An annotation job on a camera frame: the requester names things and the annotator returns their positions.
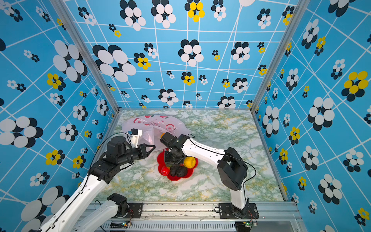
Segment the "yellow star fruit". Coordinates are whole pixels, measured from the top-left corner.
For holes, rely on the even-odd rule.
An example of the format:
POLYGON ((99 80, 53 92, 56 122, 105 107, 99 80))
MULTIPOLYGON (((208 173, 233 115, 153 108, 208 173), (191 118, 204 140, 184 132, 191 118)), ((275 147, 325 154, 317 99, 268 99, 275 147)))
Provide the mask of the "yellow star fruit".
POLYGON ((194 157, 186 157, 183 165, 188 169, 193 169, 196 166, 196 159, 194 157))

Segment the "pink translucent plastic bag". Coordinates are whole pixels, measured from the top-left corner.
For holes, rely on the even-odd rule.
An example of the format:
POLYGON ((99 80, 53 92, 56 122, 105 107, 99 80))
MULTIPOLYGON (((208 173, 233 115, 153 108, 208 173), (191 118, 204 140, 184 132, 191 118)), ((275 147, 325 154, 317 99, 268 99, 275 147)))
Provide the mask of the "pink translucent plastic bag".
POLYGON ((128 132, 131 129, 142 130, 142 136, 138 144, 155 145, 155 151, 166 149, 165 145, 160 142, 160 137, 169 132, 173 136, 188 135, 190 130, 185 124, 172 116, 163 115, 146 115, 133 117, 122 124, 122 132, 128 132))

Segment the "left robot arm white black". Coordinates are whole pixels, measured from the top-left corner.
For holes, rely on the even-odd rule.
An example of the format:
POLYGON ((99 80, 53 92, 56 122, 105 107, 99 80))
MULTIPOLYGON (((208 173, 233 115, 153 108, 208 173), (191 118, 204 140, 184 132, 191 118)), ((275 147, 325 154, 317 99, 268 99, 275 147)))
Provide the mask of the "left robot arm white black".
POLYGON ((23 231, 94 232, 113 217, 133 217, 134 212, 127 198, 114 193, 90 215, 80 218, 120 171, 136 160, 147 158, 155 150, 155 145, 139 144, 139 137, 113 137, 107 144, 107 150, 91 166, 83 182, 70 197, 63 195, 61 186, 56 186, 48 189, 42 198, 27 204, 21 214, 23 221, 27 221, 23 231))

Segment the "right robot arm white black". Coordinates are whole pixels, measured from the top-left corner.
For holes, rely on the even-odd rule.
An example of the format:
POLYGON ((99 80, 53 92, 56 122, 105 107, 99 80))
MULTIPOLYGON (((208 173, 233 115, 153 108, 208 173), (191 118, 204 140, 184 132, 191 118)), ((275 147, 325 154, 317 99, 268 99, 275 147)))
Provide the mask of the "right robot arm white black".
POLYGON ((248 181, 248 166, 235 149, 212 148, 198 143, 189 135, 176 137, 169 132, 161 136, 160 142, 167 148, 164 151, 164 164, 170 168, 170 174, 175 175, 181 166, 187 168, 184 164, 187 158, 210 164, 218 170, 221 182, 230 189, 231 210, 235 217, 243 218, 247 215, 248 198, 244 185, 248 181))

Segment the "red flower-shaped plate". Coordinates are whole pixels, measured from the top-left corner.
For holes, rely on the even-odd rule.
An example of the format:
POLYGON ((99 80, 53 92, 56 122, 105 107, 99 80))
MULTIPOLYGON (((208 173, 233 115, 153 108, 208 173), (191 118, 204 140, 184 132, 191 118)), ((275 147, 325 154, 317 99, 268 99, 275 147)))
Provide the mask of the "red flower-shaped plate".
POLYGON ((190 178, 199 164, 198 159, 195 157, 186 157, 180 161, 176 161, 175 164, 170 164, 165 162, 165 155, 169 154, 168 149, 164 149, 157 156, 158 172, 170 181, 190 178))

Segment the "dark avocado left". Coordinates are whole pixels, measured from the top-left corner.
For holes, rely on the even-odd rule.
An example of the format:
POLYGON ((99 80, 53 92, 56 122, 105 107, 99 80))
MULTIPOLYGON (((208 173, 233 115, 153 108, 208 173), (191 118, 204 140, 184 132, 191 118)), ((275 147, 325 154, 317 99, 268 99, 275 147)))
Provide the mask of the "dark avocado left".
POLYGON ((173 165, 170 169, 170 175, 172 177, 178 177, 177 170, 180 168, 179 165, 173 165))

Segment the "dark avocado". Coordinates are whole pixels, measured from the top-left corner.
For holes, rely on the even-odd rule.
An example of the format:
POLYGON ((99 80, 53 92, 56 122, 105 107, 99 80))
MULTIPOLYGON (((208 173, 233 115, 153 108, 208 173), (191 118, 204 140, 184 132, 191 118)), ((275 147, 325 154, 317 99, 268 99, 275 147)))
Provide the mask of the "dark avocado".
POLYGON ((183 178, 187 175, 188 169, 184 166, 180 166, 180 168, 177 170, 178 177, 183 178))
POLYGON ((173 165, 170 169, 170 175, 172 177, 178 177, 177 170, 180 168, 179 165, 173 165))

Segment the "dark avocado right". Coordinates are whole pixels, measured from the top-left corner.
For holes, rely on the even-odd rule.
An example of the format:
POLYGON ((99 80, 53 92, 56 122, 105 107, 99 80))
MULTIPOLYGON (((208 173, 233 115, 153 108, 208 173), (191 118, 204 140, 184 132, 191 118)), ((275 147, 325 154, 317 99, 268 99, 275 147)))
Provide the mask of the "dark avocado right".
POLYGON ((184 166, 180 166, 180 168, 177 170, 178 177, 183 178, 187 175, 188 169, 184 166))

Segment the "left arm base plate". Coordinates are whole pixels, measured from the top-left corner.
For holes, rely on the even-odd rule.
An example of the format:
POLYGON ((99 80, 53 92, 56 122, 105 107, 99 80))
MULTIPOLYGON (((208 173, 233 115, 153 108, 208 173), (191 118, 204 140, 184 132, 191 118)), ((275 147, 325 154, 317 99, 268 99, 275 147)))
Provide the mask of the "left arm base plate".
POLYGON ((118 207, 115 218, 138 219, 141 218, 143 203, 125 203, 118 207))

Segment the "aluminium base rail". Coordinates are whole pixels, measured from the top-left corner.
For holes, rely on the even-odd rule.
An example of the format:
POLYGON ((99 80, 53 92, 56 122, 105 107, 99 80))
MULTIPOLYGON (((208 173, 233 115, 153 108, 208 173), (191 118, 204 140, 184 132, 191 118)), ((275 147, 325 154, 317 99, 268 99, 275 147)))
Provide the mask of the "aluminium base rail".
MULTIPOLYGON (((257 202, 258 219, 222 219, 219 216, 218 202, 142 203, 141 218, 113 217, 95 232, 307 231, 297 206, 292 202, 257 202)), ((98 202, 91 203, 80 218, 90 215, 100 206, 98 202)))

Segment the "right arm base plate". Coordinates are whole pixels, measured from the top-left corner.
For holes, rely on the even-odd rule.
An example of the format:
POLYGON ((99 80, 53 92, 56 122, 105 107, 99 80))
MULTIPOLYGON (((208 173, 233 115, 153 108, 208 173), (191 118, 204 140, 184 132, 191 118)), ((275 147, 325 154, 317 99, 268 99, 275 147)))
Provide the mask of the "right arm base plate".
POLYGON ((258 219, 257 205, 248 203, 243 209, 239 209, 232 203, 219 203, 219 216, 222 219, 258 219))

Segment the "left aluminium corner post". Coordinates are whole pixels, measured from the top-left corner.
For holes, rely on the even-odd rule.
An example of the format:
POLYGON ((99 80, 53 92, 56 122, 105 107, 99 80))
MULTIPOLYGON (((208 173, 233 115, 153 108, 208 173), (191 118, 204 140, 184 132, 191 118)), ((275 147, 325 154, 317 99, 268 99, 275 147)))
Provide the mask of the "left aluminium corner post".
POLYGON ((107 101, 113 108, 115 114, 119 113, 119 106, 114 99, 112 93, 107 87, 107 83, 105 82, 105 79, 103 78, 102 74, 100 73, 100 70, 98 69, 93 57, 90 54, 90 51, 88 50, 88 47, 86 46, 81 33, 78 31, 78 28, 76 27, 75 23, 73 22, 70 14, 67 11, 67 7, 63 3, 63 1, 50 1, 53 8, 55 9, 58 16, 61 17, 62 22, 67 28, 67 32, 69 33, 70 37, 72 38, 74 44, 80 51, 83 59, 86 61, 87 67, 91 71, 92 76, 94 77, 95 81, 97 82, 98 86, 102 90, 103 94, 107 98, 107 101))

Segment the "aluminium corner post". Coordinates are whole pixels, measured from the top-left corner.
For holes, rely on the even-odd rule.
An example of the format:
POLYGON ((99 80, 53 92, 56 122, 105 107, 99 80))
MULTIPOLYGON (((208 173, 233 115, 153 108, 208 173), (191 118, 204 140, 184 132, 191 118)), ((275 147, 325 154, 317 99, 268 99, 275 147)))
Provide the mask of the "aluminium corner post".
POLYGON ((63 3, 63 1, 50 1, 53 8, 55 9, 58 16, 61 17, 62 22, 67 28, 67 32, 69 33, 70 37, 72 38, 74 44, 80 51, 83 59, 86 61, 87 67, 91 71, 92 76, 94 77, 95 81, 97 82, 98 86, 102 90, 103 94, 107 98, 107 101, 113 108, 115 114, 119 113, 119 106, 114 99, 112 93, 107 87, 107 83, 105 82, 105 79, 103 78, 102 74, 100 73, 100 70, 98 69, 93 57, 90 54, 90 51, 88 50, 88 47, 86 46, 81 33, 78 31, 78 28, 76 27, 75 23, 73 22, 70 14, 67 11, 67 7, 63 3))
POLYGON ((290 23, 285 30, 285 33, 283 34, 283 37, 281 39, 281 42, 279 43, 279 46, 277 47, 277 50, 271 60, 271 63, 268 68, 267 74, 264 76, 263 81, 259 87, 259 90, 257 91, 257 94, 255 96, 255 99, 253 101, 252 108, 250 109, 252 113, 255 112, 255 110, 258 108, 265 92, 266 87, 270 83, 271 79, 274 76, 274 73, 283 58, 284 51, 287 48, 287 45, 290 43, 291 38, 293 37, 294 32, 296 31, 299 23, 301 22, 301 19, 305 13, 306 8, 308 7, 308 4, 310 3, 310 0, 302 0, 298 1, 298 5, 295 7, 295 12, 293 15, 293 18, 290 20, 290 23))

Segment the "right aluminium corner post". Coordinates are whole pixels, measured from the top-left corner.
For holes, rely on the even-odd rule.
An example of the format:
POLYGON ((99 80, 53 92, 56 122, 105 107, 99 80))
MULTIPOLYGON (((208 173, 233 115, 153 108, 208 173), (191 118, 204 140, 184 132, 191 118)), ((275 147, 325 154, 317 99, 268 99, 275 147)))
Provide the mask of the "right aluminium corner post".
POLYGON ((295 7, 295 12, 293 15, 293 18, 290 20, 290 23, 285 30, 285 33, 283 34, 283 37, 281 39, 281 42, 279 43, 279 46, 277 47, 277 50, 271 60, 271 63, 268 68, 267 74, 264 76, 263 81, 259 87, 259 90, 257 91, 257 94, 255 96, 255 99, 253 101, 252 108, 250 109, 252 113, 255 112, 255 110, 258 108, 265 92, 266 87, 270 83, 271 79, 274 76, 274 73, 283 58, 284 51, 287 48, 287 45, 290 43, 291 38, 293 37, 294 32, 296 31, 299 23, 301 22, 301 19, 305 13, 306 8, 308 7, 308 4, 310 3, 310 0, 302 0, 298 1, 298 5, 295 7))

